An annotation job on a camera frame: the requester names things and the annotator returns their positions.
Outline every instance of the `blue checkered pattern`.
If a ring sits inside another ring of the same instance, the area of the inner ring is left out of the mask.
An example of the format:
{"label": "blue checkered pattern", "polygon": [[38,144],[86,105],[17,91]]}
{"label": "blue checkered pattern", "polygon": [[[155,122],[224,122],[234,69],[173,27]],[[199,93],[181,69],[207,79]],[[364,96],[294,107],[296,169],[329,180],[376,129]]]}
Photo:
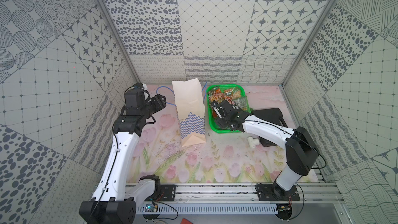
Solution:
{"label": "blue checkered pattern", "polygon": [[205,119],[191,112],[188,114],[188,117],[184,121],[180,121],[179,124],[182,139],[192,132],[205,134]]}

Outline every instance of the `paper bag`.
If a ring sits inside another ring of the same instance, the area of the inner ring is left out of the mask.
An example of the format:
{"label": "paper bag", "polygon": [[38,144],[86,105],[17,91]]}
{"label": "paper bag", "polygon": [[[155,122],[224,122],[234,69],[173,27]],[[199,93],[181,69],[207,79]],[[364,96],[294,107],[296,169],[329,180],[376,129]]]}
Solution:
{"label": "paper bag", "polygon": [[199,80],[172,83],[182,146],[205,143],[205,105]]}

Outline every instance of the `green plastic basket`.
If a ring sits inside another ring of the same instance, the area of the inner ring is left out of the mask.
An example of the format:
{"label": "green plastic basket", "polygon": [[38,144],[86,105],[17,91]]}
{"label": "green plastic basket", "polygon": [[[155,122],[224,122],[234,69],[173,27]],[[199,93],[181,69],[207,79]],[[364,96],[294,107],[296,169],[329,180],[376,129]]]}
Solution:
{"label": "green plastic basket", "polygon": [[[231,88],[231,87],[239,87],[239,88],[240,88],[240,95],[241,95],[242,97],[246,96],[245,90],[243,89],[243,87],[241,87],[241,86],[239,86],[239,85],[237,85],[237,84],[212,85],[212,86],[208,87],[207,90],[206,90],[206,98],[207,98],[207,111],[208,111],[208,113],[209,113],[209,125],[210,125],[211,129],[212,129],[213,131],[215,131],[216,133],[241,132],[241,131],[239,131],[239,130],[236,130],[236,131],[231,131],[231,130],[228,130],[228,129],[227,129],[227,130],[220,130],[219,127],[218,127],[218,125],[214,122],[214,119],[213,119],[213,117],[212,117],[212,110],[213,110],[213,108],[212,108],[211,105],[210,105],[209,98],[207,97],[207,93],[208,93],[213,87],[216,87],[216,86],[219,86],[222,92],[223,92],[225,89],[228,89],[228,88]],[[248,109],[247,112],[251,113],[250,107],[249,107],[249,102],[246,102],[246,104],[247,104],[247,109]]]}

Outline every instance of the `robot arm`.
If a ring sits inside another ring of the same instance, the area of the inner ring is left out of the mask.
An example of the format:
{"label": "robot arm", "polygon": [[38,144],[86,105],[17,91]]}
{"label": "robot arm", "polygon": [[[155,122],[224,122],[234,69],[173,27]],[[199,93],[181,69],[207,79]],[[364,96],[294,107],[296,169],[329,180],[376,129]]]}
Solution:
{"label": "robot arm", "polygon": [[211,106],[218,115],[215,122],[219,127],[255,134],[286,150],[287,166],[273,184],[273,190],[279,195],[289,191],[302,176],[308,175],[319,153],[305,128],[286,128],[264,121],[227,100],[221,103],[214,101]]}
{"label": "robot arm", "polygon": [[126,179],[132,153],[147,124],[156,121],[152,114],[166,107],[166,98],[157,94],[149,96],[145,84],[137,83],[126,90],[126,104],[113,124],[113,141],[108,161],[91,201],[82,202],[79,214],[88,224],[132,223],[136,206],[147,198],[160,196],[160,180],[155,175],[142,177],[138,185],[126,196]]}

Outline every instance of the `table surface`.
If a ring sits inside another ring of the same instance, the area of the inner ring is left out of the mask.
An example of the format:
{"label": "table surface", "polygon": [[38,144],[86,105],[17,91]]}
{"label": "table surface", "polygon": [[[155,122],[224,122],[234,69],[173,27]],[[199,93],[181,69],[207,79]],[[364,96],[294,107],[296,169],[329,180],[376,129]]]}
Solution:
{"label": "table surface", "polygon": [[[158,85],[149,85],[151,96]],[[278,86],[243,86],[254,110],[278,107],[288,127],[295,128]],[[158,93],[174,103],[173,93],[160,88]],[[248,183],[273,182],[286,166],[286,152],[279,146],[249,147],[248,133],[215,133],[205,116],[206,143],[181,147],[176,107],[154,114],[156,123],[142,131],[132,155],[128,183],[144,175],[158,175],[162,183]],[[318,182],[313,170],[299,182]]]}

